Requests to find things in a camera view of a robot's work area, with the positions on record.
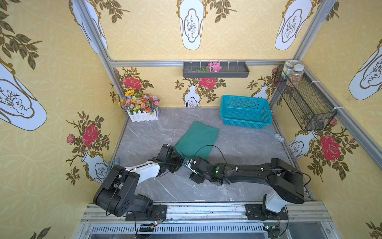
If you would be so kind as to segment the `green long pants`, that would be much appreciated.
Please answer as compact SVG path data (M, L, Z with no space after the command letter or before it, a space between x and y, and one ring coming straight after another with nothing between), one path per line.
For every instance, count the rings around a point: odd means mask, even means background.
M219 129L195 121L190 129L175 144L175 150L185 158L193 159L199 156L208 159L219 135Z

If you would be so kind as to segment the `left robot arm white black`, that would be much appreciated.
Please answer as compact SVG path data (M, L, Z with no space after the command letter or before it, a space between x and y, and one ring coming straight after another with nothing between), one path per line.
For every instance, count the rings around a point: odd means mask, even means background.
M183 164L182 157L173 152L165 156L159 154L147 162L133 166L114 166L96 192L93 203L105 210L105 214L126 219L158 220L155 215L153 201L144 195L136 194L139 183L160 176L166 171L175 173Z

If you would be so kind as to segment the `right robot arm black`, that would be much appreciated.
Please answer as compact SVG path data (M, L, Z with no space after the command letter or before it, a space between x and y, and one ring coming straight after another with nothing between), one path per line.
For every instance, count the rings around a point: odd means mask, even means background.
M211 164L201 157L186 159L185 166L193 173L190 179L201 184L205 180L221 186L233 183L255 183L270 186L261 204L245 205L248 220L275 220L287 217L287 204L304 204L303 173L279 158L260 165Z

